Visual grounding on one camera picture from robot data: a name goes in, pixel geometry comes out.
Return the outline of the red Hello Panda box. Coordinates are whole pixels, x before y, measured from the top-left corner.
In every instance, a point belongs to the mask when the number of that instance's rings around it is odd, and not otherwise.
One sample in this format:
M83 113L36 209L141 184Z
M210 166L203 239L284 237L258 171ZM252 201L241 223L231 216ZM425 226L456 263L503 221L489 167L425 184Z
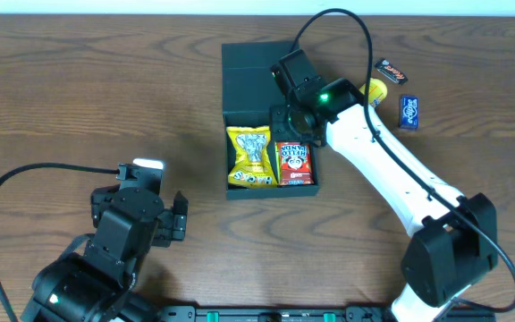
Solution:
M301 186L314 183L308 144L277 141L275 152L280 186Z

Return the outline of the black box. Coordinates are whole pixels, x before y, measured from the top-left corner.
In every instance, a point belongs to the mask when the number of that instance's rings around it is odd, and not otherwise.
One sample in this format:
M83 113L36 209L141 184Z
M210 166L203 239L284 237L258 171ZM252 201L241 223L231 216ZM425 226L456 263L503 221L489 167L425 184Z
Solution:
M222 45L224 125L258 127L270 123L270 107L284 102L270 68L289 53L290 41L230 43ZM228 184L225 197L271 199L317 195L317 152L311 151L314 182L310 185L248 189Z

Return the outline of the yellow Hacks candy bag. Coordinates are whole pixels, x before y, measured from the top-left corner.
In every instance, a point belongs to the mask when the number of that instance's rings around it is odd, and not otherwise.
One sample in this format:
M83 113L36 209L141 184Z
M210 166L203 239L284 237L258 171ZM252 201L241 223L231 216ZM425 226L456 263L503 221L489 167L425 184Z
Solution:
M274 188L277 180L267 153L271 140L268 126L226 128L235 149L235 163L228 183L249 189Z

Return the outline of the yellow candy tube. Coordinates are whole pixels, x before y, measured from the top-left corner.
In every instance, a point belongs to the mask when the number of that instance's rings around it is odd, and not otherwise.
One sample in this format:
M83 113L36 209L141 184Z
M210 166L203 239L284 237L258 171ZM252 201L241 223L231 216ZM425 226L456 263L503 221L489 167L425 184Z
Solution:
M372 107L378 107L379 104L387 97L388 88L386 85L379 79L371 78L368 91L368 103ZM364 94L367 84L364 84L359 91Z

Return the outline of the black Mars chocolate bar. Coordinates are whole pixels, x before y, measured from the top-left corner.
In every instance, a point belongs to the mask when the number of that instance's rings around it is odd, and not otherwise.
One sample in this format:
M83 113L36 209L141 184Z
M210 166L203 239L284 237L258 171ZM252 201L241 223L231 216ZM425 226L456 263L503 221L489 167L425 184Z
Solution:
M378 60L375 68L395 84L404 85L408 81L406 74L394 67L386 58Z

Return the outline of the blue Eclipse mint pack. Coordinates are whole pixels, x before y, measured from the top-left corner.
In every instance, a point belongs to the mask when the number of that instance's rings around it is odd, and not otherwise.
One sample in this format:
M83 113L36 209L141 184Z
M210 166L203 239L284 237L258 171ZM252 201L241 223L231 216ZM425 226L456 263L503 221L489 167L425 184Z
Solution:
M419 100L415 96L403 95L400 99L399 127L406 130L418 128Z

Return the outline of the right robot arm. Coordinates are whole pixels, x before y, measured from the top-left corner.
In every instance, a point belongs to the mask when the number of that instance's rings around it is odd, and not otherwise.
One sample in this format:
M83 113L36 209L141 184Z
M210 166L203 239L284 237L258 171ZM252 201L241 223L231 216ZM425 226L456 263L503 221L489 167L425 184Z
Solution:
M494 204L467 198L418 161L383 125L349 80L326 82L297 49L271 67L286 103L271 112L277 140L327 145L381 194L410 238L401 261L406 285L396 321L439 321L456 299L495 268Z

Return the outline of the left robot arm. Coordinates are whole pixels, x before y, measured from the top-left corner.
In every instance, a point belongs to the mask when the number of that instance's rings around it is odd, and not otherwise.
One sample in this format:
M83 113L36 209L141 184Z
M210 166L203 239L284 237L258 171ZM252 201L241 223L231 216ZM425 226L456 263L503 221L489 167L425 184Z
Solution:
M76 237L32 284L23 321L157 321L155 306L133 289L152 247L185 238L188 200L166 208L160 181L124 181L90 196L96 229Z

